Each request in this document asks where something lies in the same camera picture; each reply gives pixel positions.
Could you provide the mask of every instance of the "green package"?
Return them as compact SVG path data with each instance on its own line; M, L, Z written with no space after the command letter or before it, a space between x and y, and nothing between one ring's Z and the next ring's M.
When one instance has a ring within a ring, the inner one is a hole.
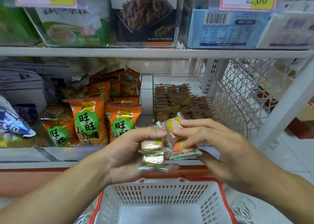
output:
M30 46L39 42L41 39L23 9L0 4L0 46Z
M110 0L88 0L88 9L35 8L48 46L104 47L111 37Z

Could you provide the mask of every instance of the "floor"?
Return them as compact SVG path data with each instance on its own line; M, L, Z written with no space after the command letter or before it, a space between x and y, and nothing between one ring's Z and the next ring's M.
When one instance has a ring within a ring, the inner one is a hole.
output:
M300 140L289 131L284 131L277 139L277 145L271 145L264 154L275 164L291 173L305 178L314 185L314 139ZM228 203L231 204L238 197L249 197L256 205L260 224L291 224L273 206L248 195L239 193L230 187L225 189ZM0 198L0 209L14 202L17 198ZM92 211L96 201L86 210Z

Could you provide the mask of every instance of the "green label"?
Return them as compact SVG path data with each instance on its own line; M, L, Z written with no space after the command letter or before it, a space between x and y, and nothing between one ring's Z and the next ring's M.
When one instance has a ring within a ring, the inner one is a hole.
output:
M121 118L119 120L114 120L111 126L113 132L113 137L119 137L120 135L126 133L133 128L134 122L127 120L126 118Z
M96 113L91 113L89 110L84 110L77 113L75 125L79 130L87 135L92 135L94 132L99 131L100 120Z
M48 133L50 138L58 147L62 147L67 144L69 142L69 139L71 138L67 129L60 128L58 126L49 128Z

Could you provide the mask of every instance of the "person's left hand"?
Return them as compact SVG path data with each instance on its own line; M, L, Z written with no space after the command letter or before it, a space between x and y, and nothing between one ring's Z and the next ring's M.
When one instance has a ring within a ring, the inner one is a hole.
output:
M108 179L110 183L129 182L143 175L137 167L141 165L142 155L138 152L139 143L145 139L158 139L166 135L154 127L138 128L127 131L104 149L98 151L108 162ZM178 170L178 164L167 166L168 172Z

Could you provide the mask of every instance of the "red and white shopping basket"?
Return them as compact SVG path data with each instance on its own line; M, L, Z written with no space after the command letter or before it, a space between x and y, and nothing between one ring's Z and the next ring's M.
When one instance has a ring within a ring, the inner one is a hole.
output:
M140 179L108 186L89 224L236 224L215 178Z

